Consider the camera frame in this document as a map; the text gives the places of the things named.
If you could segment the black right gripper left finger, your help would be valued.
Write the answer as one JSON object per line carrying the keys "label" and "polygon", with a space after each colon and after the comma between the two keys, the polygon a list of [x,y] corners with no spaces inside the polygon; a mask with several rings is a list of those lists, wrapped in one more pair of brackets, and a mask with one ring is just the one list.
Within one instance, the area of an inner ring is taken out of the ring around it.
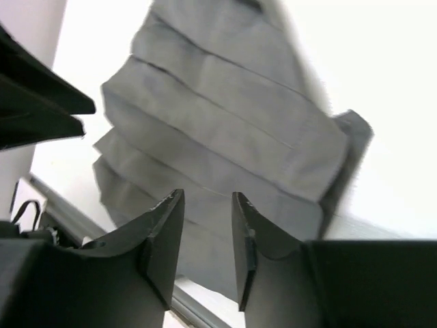
{"label": "black right gripper left finger", "polygon": [[170,308],[184,192],[79,248],[1,238],[2,327],[161,327]]}

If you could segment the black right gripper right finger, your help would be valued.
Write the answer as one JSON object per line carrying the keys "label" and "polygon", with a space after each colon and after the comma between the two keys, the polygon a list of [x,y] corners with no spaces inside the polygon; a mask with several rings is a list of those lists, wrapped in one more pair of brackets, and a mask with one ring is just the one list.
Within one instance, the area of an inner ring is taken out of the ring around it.
{"label": "black right gripper right finger", "polygon": [[232,195],[247,327],[435,327],[436,242],[300,241]]}

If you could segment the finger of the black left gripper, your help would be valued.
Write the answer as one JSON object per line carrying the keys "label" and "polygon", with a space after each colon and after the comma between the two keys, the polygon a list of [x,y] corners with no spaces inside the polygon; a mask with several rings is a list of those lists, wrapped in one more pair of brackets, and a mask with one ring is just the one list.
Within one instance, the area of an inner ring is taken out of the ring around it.
{"label": "finger of the black left gripper", "polygon": [[82,137],[94,101],[28,53],[1,28],[1,149]]}

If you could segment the grey pleated skirt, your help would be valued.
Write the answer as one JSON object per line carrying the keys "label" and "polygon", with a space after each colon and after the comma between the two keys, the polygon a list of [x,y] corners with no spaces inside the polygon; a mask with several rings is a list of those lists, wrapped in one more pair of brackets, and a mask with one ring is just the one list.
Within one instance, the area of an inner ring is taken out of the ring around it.
{"label": "grey pleated skirt", "polygon": [[233,301],[232,193],[317,238],[373,135],[319,108],[274,1],[154,1],[102,95],[94,172],[112,222],[183,189],[177,273]]}

